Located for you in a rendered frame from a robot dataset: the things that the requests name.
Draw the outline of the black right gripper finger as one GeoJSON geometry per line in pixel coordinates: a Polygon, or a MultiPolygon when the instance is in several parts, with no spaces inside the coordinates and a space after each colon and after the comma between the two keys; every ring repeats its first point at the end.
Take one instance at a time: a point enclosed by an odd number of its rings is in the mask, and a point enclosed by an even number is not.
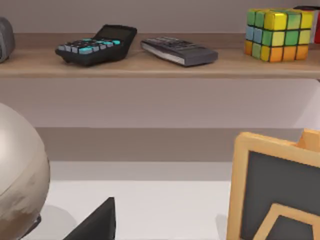
{"type": "Polygon", "coordinates": [[[116,205],[109,197],[63,240],[115,240],[116,205]]]}

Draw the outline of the beige globe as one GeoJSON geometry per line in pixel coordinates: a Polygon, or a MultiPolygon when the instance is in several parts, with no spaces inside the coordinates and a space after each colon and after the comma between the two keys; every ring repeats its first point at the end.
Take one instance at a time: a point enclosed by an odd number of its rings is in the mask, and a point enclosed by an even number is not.
{"type": "Polygon", "coordinates": [[[36,129],[0,103],[0,240],[19,240],[45,204],[50,163],[36,129]]]}

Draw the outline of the wooden shelf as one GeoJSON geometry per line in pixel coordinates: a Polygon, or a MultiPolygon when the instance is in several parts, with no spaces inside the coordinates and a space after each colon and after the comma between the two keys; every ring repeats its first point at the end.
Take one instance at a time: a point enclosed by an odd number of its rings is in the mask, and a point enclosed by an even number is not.
{"type": "Polygon", "coordinates": [[[84,33],[17,33],[16,48],[0,63],[0,78],[215,78],[215,79],[320,79],[320,44],[309,46],[306,60],[269,63],[244,53],[242,33],[178,33],[184,39],[218,52],[212,64],[182,67],[141,49],[149,38],[139,33],[124,60],[93,67],[65,63],[55,48],[84,38],[84,33]]]}

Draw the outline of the black calculator with teal keys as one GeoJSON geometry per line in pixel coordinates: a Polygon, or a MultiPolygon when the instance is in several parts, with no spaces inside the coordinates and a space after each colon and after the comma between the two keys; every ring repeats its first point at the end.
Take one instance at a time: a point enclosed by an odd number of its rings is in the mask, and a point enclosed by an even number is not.
{"type": "Polygon", "coordinates": [[[125,59],[137,35],[135,27],[105,24],[93,37],[60,44],[55,53],[66,63],[91,67],[125,59]]]}

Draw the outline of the wooden framed blackboard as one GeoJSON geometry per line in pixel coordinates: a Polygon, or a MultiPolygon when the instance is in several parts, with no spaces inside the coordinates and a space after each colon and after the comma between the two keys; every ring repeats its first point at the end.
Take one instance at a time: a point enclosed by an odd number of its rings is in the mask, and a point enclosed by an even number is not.
{"type": "Polygon", "coordinates": [[[236,137],[226,240],[320,240],[320,130],[236,137]]]}

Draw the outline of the grey calculator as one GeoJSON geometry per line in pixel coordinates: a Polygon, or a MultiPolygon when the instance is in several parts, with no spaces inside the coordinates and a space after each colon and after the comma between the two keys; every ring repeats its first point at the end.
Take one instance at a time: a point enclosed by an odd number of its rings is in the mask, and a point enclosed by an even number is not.
{"type": "Polygon", "coordinates": [[[162,60],[183,67],[211,64],[219,56],[217,51],[203,45],[168,36],[143,39],[140,41],[140,46],[146,52],[162,60]]]}

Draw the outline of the grey rounded object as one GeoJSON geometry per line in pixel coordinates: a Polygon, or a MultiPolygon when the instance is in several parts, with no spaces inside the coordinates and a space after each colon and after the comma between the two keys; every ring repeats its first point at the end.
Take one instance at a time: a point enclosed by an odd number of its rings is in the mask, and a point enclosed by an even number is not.
{"type": "Polygon", "coordinates": [[[7,18],[0,16],[0,64],[10,57],[15,48],[13,27],[7,18]]]}

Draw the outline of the multicoloured puzzle cube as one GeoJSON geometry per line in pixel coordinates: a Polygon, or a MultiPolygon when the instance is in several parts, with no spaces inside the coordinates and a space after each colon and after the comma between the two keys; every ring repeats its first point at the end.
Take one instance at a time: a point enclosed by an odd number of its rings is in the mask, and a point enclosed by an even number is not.
{"type": "Polygon", "coordinates": [[[313,21],[310,10],[250,8],[246,13],[244,53],[270,63],[305,60],[313,21]]]}

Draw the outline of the red and white puzzle cube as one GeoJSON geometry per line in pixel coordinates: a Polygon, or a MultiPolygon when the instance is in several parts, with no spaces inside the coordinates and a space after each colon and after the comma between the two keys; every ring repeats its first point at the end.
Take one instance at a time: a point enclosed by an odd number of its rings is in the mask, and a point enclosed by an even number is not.
{"type": "Polygon", "coordinates": [[[313,13],[313,22],[310,33],[310,43],[320,44],[320,5],[298,5],[295,10],[309,11],[313,13]]]}

